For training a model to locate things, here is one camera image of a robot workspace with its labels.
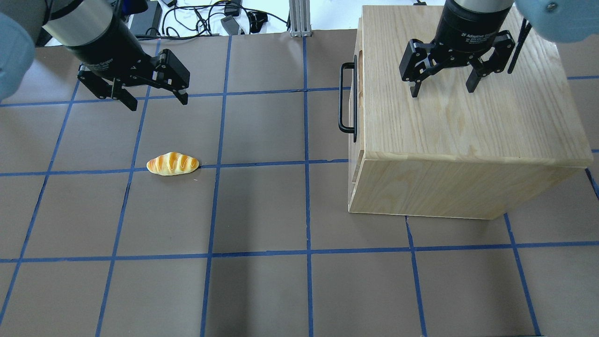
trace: box top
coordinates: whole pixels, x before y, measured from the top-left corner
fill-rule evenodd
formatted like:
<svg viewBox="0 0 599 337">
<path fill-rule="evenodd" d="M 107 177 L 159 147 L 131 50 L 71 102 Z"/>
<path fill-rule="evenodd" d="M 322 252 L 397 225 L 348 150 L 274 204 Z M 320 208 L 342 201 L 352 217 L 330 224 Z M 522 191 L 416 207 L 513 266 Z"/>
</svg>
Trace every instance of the box top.
<svg viewBox="0 0 599 337">
<path fill-rule="evenodd" d="M 362 9 L 364 124 L 367 158 L 491 161 L 586 167 L 592 153 L 556 45 L 534 29 L 513 74 L 493 73 L 473 94 L 471 67 L 445 69 L 412 98 L 399 64 L 408 40 L 435 36 L 442 6 Z M 514 7 L 503 29 L 514 39 Z"/>
</svg>

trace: black handle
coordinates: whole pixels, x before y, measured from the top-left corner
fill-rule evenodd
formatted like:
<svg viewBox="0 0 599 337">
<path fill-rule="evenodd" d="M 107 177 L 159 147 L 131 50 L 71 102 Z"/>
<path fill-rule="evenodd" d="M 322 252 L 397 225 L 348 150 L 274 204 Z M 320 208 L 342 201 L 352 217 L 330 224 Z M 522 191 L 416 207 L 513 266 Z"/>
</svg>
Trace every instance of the black handle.
<svg viewBox="0 0 599 337">
<path fill-rule="evenodd" d="M 339 130 L 344 133 L 353 133 L 353 142 L 358 139 L 358 58 L 353 56 L 353 62 L 346 62 L 339 70 Z M 343 71 L 353 69 L 353 127 L 343 125 Z"/>
</svg>

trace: wooden cabinet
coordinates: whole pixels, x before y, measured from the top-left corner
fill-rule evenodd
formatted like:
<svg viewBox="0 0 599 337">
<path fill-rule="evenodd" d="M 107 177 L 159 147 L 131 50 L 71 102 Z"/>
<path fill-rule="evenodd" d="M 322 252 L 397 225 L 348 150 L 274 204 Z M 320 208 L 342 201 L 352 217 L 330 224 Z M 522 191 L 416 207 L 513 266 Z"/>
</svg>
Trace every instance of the wooden cabinet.
<svg viewBox="0 0 599 337">
<path fill-rule="evenodd" d="M 432 40 L 441 11 L 362 9 L 350 212 L 492 219 L 592 162 L 558 50 L 534 30 L 513 74 L 491 74 L 469 94 L 471 68 L 447 69 L 411 97 L 401 58 L 409 39 Z M 504 29 L 517 37 L 521 20 L 514 8 Z"/>
</svg>

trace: metal post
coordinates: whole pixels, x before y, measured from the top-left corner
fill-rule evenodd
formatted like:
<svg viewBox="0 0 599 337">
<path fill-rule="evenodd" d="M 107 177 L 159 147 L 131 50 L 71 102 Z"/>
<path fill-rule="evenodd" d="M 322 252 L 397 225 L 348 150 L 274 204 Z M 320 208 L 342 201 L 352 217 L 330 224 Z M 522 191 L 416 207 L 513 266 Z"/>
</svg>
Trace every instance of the metal post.
<svg viewBox="0 0 599 337">
<path fill-rule="evenodd" d="M 291 36 L 312 36 L 310 24 L 310 0 L 289 0 Z"/>
</svg>

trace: toy bread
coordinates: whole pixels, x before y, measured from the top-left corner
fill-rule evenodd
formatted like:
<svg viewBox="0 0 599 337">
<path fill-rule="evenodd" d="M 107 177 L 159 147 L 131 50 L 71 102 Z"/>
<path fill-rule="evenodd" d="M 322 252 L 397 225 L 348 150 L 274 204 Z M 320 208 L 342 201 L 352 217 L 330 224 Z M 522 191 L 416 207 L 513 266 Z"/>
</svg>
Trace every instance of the toy bread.
<svg viewBox="0 0 599 337">
<path fill-rule="evenodd" d="M 195 171 L 199 167 L 199 161 L 188 155 L 169 152 L 150 160 L 146 167 L 154 174 L 176 176 Z"/>
</svg>

